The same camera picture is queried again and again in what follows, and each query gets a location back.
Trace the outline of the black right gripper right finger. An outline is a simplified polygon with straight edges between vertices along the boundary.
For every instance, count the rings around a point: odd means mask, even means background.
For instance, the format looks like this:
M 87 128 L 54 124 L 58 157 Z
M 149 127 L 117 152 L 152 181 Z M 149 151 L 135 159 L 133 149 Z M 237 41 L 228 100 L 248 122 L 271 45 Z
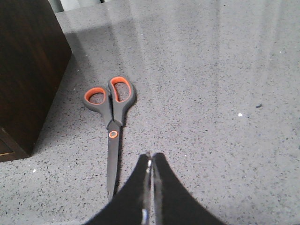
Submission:
M 152 158 L 157 225 L 223 225 L 186 190 L 163 153 Z

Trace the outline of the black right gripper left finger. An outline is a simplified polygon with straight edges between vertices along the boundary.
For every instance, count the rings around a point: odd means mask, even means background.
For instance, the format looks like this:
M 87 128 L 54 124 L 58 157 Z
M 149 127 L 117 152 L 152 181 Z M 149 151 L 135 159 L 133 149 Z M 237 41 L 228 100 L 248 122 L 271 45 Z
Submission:
M 151 156 L 141 154 L 121 190 L 87 225 L 147 225 L 150 219 Z

